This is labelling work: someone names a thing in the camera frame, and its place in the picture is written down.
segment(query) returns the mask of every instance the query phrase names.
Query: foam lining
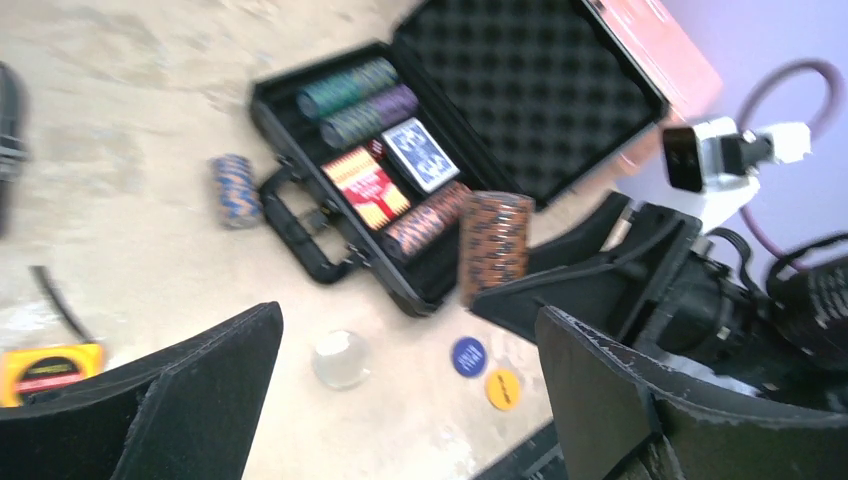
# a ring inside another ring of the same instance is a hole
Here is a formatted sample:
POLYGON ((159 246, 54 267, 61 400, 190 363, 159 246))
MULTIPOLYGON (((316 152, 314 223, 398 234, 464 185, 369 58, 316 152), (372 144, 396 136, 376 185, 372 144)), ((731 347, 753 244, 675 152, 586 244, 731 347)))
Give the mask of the foam lining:
POLYGON ((519 193, 543 206, 665 113, 581 0, 430 0, 398 29, 519 193))

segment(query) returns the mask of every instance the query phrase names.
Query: white camera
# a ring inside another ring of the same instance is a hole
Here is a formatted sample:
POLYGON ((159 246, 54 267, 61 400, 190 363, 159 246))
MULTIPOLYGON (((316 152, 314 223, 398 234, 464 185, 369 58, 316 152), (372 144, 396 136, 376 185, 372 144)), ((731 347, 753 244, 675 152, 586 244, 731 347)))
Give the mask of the white camera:
POLYGON ((811 153, 810 128, 800 122, 740 132, 733 119, 721 117, 667 128, 662 140, 674 191, 655 203, 700 218, 704 232, 754 198, 763 164, 797 162, 811 153))

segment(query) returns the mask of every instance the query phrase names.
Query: purple wall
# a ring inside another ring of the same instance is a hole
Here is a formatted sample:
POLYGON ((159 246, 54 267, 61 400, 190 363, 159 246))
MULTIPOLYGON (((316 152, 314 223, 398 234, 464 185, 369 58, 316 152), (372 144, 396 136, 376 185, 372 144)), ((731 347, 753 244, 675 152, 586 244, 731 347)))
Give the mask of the purple wall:
MULTIPOLYGON (((798 0, 736 0, 663 2, 688 32, 724 80, 724 92, 713 112, 735 116, 748 91, 786 61, 820 57, 848 76, 848 3, 798 0)), ((753 127, 782 121, 806 121, 820 106, 824 82, 814 73, 799 75, 778 87, 762 104, 753 127)), ((848 230, 848 109, 814 145, 813 155, 800 163, 764 168, 762 189, 750 206, 770 237, 783 248, 813 237, 848 230)), ((639 175, 619 186, 636 199, 650 200, 651 192, 669 188, 662 162, 652 162, 639 175)), ((738 215, 725 226, 752 242, 752 276, 761 279, 771 258, 755 244, 738 215)), ((839 250, 848 252, 848 248, 839 250)), ((718 258, 736 265, 725 245, 718 258)), ((826 258, 813 256, 814 260, 826 258)))

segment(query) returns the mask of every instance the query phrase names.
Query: poker chip case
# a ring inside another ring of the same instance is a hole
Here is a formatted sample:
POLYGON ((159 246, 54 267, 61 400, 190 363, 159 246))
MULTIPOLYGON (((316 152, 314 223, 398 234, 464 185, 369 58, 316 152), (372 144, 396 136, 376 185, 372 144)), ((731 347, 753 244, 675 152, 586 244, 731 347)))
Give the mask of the poker chip case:
MULTIPOLYGON (((345 152, 322 141, 296 102, 305 85, 375 58, 389 60, 418 97, 415 116, 459 167, 454 180, 472 190, 527 195, 538 209, 653 129, 669 109, 597 4, 585 0, 425 1, 390 44, 375 42, 257 82, 251 118, 282 164, 260 187, 268 223, 315 281, 333 284, 369 267, 412 316, 433 313, 456 286, 459 226, 410 262, 387 255, 381 232, 363 223, 322 172, 345 152), (327 219, 318 223, 329 222, 346 239, 344 261, 330 262, 313 240, 314 228, 280 198, 290 183, 316 202, 315 214, 327 219)), ((413 208, 427 199, 395 165, 381 166, 413 208)))

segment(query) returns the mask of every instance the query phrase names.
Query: concrete floor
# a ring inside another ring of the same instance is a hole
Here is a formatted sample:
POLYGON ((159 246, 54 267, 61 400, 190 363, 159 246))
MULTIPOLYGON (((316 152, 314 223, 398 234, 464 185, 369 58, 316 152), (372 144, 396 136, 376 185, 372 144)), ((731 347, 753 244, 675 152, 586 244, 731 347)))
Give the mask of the concrete floor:
MULTIPOLYGON (((268 228, 215 221, 208 157, 245 155, 260 178, 274 168, 245 115, 250 81, 388 38, 414 3, 0 0, 0 59, 32 103, 32 161, 0 242, 0 351, 73 340, 32 264, 50 268, 109 367, 279 301, 286 332, 246 479, 464 479, 547 421, 533 346, 455 301, 410 320, 367 273, 320 287, 268 228), (315 340, 337 328, 374 351, 371 378, 346 393, 309 366, 315 340), (483 340, 489 368, 519 374, 516 410, 494 410, 482 379, 453 372, 449 349, 463 335, 483 340)), ((588 212, 604 185, 537 218, 534 243, 588 212)))

